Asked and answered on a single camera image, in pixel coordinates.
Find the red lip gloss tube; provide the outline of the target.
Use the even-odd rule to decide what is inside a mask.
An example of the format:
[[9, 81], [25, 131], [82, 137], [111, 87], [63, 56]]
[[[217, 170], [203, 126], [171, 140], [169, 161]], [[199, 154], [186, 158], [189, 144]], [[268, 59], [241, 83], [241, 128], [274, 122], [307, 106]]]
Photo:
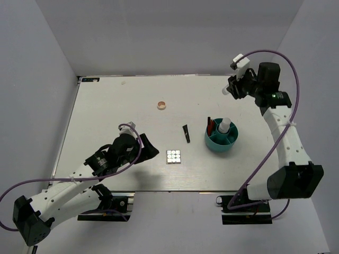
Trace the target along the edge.
[[213, 128], [214, 128], [214, 119], [210, 120], [209, 124], [207, 125], [207, 135], [210, 137], [212, 132], [213, 132]]

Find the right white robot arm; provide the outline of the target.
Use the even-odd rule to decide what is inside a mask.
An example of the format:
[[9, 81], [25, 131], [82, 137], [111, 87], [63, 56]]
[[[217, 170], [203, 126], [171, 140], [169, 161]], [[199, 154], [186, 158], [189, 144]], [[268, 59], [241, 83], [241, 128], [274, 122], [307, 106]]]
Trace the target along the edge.
[[251, 96], [260, 108], [278, 154], [278, 170], [260, 184], [249, 184], [239, 198], [240, 207], [251, 211], [258, 201], [271, 199], [310, 198], [324, 175], [307, 155], [292, 120], [289, 95], [279, 90], [280, 66], [262, 62], [258, 72], [249, 67], [249, 60], [231, 64], [236, 75], [228, 79], [227, 90], [234, 99]]

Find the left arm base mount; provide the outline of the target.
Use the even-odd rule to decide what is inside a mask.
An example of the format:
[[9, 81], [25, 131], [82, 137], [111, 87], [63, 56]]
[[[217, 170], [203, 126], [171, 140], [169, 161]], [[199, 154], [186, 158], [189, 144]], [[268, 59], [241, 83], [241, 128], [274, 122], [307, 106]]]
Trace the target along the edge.
[[97, 208], [93, 213], [80, 214], [78, 221], [91, 222], [128, 222], [131, 217], [134, 193], [112, 193], [108, 205]]

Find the clear bottle black cap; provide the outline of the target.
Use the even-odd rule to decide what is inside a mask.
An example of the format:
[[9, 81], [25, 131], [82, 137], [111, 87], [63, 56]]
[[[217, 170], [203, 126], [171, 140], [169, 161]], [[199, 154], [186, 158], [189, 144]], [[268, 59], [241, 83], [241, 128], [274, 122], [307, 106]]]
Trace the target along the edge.
[[229, 86], [225, 86], [225, 87], [222, 89], [222, 94], [223, 94], [223, 95], [229, 95], [229, 94], [230, 94], [228, 88], [229, 88]]

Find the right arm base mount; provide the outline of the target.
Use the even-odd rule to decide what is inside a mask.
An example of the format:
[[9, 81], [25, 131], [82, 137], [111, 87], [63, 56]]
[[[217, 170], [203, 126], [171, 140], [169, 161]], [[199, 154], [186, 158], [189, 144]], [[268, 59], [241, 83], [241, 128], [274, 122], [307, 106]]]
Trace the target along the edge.
[[219, 195], [216, 198], [216, 205], [221, 207], [223, 225], [272, 224], [271, 210], [268, 203], [230, 210], [227, 205], [231, 198], [232, 195]]

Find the red lip gloss black cap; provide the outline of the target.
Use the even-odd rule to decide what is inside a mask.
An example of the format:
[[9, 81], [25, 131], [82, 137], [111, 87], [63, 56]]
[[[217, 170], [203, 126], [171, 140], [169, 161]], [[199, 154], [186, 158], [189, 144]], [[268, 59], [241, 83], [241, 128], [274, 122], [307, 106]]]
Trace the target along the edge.
[[210, 122], [211, 122], [211, 117], [209, 116], [207, 118], [207, 135], [210, 136]]

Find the white lotion bottle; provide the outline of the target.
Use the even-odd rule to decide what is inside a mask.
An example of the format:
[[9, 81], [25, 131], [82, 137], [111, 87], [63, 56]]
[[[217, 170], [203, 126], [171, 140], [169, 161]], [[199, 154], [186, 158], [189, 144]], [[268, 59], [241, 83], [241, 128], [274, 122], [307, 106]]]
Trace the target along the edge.
[[231, 126], [231, 119], [230, 118], [223, 118], [222, 121], [218, 125], [218, 131], [221, 134], [226, 134], [229, 132]]

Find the clear eyeshadow palette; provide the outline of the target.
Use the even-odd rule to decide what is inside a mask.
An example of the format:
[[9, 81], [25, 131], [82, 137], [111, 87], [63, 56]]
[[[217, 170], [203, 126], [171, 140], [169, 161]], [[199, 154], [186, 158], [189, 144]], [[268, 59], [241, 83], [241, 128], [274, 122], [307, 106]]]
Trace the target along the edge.
[[180, 150], [167, 150], [166, 163], [168, 165], [181, 164], [181, 151]]

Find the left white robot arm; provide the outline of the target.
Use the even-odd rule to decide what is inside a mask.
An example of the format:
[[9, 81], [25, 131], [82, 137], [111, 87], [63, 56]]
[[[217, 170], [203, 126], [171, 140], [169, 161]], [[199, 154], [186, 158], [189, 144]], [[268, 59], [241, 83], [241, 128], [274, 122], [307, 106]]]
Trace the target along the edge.
[[27, 246], [45, 239], [57, 225], [82, 213], [97, 213], [118, 207], [111, 191], [101, 184], [104, 176], [115, 174], [124, 165], [138, 164], [157, 156], [159, 151], [143, 133], [136, 138], [122, 133], [112, 144], [100, 147], [74, 171], [30, 198], [14, 202], [13, 222]]

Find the black squeeze tube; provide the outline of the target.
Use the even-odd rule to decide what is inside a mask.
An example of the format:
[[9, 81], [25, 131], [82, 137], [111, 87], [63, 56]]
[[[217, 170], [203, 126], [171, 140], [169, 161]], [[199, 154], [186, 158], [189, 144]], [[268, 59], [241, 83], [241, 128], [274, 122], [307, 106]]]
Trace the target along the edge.
[[187, 143], [190, 143], [191, 140], [190, 140], [188, 125], [186, 124], [186, 125], [182, 126], [182, 128], [183, 128], [183, 131], [184, 131], [184, 135], [185, 135], [186, 142], [187, 142]]

